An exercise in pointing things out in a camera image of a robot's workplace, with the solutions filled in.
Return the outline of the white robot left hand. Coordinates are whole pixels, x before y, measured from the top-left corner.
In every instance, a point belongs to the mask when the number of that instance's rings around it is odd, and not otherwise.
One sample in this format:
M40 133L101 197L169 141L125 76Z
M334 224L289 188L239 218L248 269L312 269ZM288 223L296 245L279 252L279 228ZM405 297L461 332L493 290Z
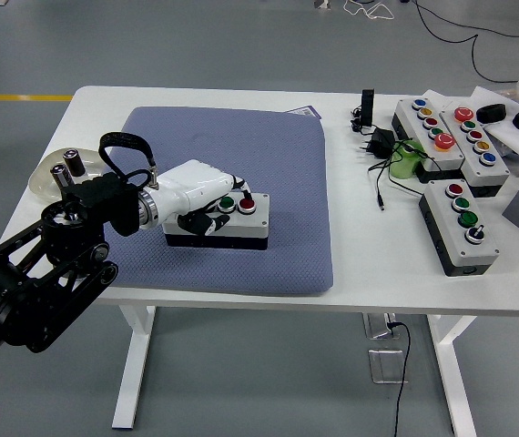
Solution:
M147 185L143 224L156 226L176 214L180 228L197 236L208 236L225 226L229 217L212 218L206 210L234 189L241 190L245 199L252 199L244 179L191 159Z

